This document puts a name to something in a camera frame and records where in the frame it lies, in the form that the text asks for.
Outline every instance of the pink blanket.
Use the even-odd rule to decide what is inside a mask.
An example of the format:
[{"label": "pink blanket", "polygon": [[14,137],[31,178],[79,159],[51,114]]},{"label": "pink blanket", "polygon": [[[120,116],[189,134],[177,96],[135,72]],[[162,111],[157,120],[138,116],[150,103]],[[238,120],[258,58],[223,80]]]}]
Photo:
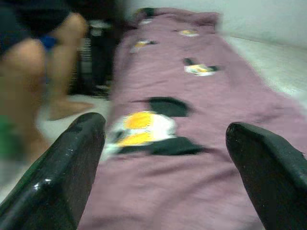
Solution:
[{"label": "pink blanket", "polygon": [[[139,14],[136,24],[144,15]],[[225,145],[240,121],[266,128],[307,150],[307,122],[296,102],[273,92],[215,32],[219,15],[155,10],[150,24],[128,32],[118,47],[110,124],[149,109],[148,97],[175,97],[191,108],[178,117],[177,135],[205,147],[196,156],[116,156],[101,163],[80,230],[251,230],[260,220]],[[194,29],[197,37],[181,30]],[[159,42],[137,54],[145,38]],[[222,69],[210,77],[184,72],[183,58]]]}]

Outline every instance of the bare foot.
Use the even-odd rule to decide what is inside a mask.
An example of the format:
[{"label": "bare foot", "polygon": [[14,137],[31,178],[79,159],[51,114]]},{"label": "bare foot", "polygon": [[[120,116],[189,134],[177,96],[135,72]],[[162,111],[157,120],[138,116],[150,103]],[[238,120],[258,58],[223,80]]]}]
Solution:
[{"label": "bare foot", "polygon": [[50,120],[58,120],[93,108],[93,104],[85,102],[61,101],[50,106]]},{"label": "bare foot", "polygon": [[34,163],[47,149],[50,144],[43,135],[37,131],[36,137],[28,144],[28,161],[29,163]]}]

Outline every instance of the mattress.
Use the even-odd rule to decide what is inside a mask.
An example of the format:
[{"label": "mattress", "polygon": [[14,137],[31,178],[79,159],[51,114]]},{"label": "mattress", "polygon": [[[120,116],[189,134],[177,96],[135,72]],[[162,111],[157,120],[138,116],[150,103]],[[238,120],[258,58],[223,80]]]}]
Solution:
[{"label": "mattress", "polygon": [[[126,116],[152,111],[152,99],[171,98],[187,108],[186,116],[171,116],[174,135],[202,148],[177,156],[157,148],[112,157],[104,152],[109,159],[98,166],[80,230],[262,228],[226,149],[226,129],[250,123],[304,152],[307,122],[295,101],[266,86],[221,38],[218,20],[217,13],[170,8],[155,9],[150,19],[143,11],[136,15],[135,29],[116,53],[107,139]],[[144,40],[154,43],[136,51]],[[186,72],[185,58],[218,70],[209,76]]]}]

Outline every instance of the bed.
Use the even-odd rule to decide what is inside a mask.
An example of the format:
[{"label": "bed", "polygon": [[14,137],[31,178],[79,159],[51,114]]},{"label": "bed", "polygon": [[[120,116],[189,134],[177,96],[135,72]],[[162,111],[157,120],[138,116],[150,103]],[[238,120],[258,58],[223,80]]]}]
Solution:
[{"label": "bed", "polygon": [[172,8],[135,15],[117,48],[106,161],[79,230],[263,228],[227,127],[252,124],[306,152],[307,121],[221,38],[219,19]]}]

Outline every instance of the thigh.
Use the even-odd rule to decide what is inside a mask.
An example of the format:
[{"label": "thigh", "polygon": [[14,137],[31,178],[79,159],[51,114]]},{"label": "thigh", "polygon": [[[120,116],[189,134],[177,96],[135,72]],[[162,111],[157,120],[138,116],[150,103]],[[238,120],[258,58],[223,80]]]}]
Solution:
[{"label": "thigh", "polygon": [[19,21],[14,8],[0,1],[0,61],[11,47],[30,36],[27,27]]},{"label": "thigh", "polygon": [[14,7],[20,20],[36,36],[54,31],[71,13],[65,0],[28,0]]}]

